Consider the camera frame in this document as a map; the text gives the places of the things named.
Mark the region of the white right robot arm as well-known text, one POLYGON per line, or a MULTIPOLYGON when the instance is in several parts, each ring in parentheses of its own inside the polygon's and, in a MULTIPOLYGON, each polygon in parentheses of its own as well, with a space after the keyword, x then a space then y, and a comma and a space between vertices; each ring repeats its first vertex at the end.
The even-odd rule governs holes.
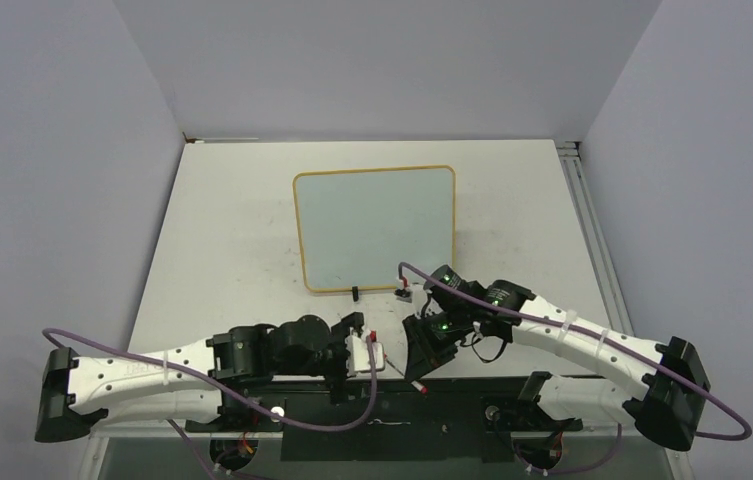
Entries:
POLYGON ((542 428, 570 419, 632 425, 648 440, 688 451, 711 388, 695 346, 662 343, 604 328, 507 280, 488 286, 443 265, 424 285, 439 307, 403 322, 404 376, 418 380, 452 361, 463 340, 494 337, 502 346, 544 350, 592 372, 590 378, 535 372, 517 402, 521 421, 542 428))

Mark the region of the yellow framed whiteboard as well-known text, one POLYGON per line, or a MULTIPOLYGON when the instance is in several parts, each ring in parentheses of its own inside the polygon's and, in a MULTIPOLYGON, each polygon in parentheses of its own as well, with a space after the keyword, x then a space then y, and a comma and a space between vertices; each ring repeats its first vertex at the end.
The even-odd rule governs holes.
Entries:
POLYGON ((432 271, 456 253, 455 170, 448 165, 312 171, 292 181, 305 287, 393 290, 398 265, 432 271))

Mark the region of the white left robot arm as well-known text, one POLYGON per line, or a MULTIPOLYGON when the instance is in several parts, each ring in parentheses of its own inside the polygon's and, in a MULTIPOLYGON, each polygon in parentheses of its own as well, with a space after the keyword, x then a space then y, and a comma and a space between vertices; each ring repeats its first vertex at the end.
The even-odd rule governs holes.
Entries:
POLYGON ((213 431, 245 427, 252 414, 315 432, 342 432, 366 422, 370 399, 356 419, 319 425, 295 420, 254 390, 277 376, 320 378, 333 404, 349 379, 370 377, 370 396, 384 369, 383 346, 364 316, 353 312, 333 326, 305 315, 279 326, 233 327, 195 342, 147 354, 120 351, 68 331, 47 328, 53 344, 44 369, 34 439, 68 442, 111 424, 182 420, 213 431))

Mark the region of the red white marker pen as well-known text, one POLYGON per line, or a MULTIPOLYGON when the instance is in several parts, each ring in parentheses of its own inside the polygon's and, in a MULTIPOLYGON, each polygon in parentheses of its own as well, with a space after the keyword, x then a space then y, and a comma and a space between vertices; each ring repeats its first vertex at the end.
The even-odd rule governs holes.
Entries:
POLYGON ((422 384, 421 382, 419 382, 418 380, 407 379, 407 378, 405 377, 405 374, 404 374, 404 373, 403 373, 403 372, 401 371, 401 369, 400 369, 400 368, 399 368, 399 367, 398 367, 398 366, 397 366, 397 365, 396 365, 396 364, 395 364, 395 363, 394 363, 394 362, 393 362, 393 361, 392 361, 392 360, 391 360, 391 359, 390 359, 390 358, 389 358, 388 356, 385 356, 385 357, 384 357, 384 362, 385 362, 385 364, 386 364, 386 365, 387 365, 387 366, 388 366, 388 367, 389 367, 389 368, 390 368, 390 369, 391 369, 392 371, 394 371, 395 373, 397 373, 398 375, 400 375, 400 376, 401 376, 401 377, 402 377, 402 378, 403 378, 403 379, 404 379, 404 380, 405 380, 405 381, 406 381, 407 383, 409 383, 409 384, 410 384, 410 385, 411 385, 411 386, 412 386, 412 387, 413 387, 413 388, 414 388, 415 390, 417 390, 418 392, 420 392, 420 393, 421 393, 421 394, 423 394, 423 395, 426 395, 426 394, 428 393, 428 389, 427 389, 427 387, 426 387, 425 385, 423 385, 423 384, 422 384))

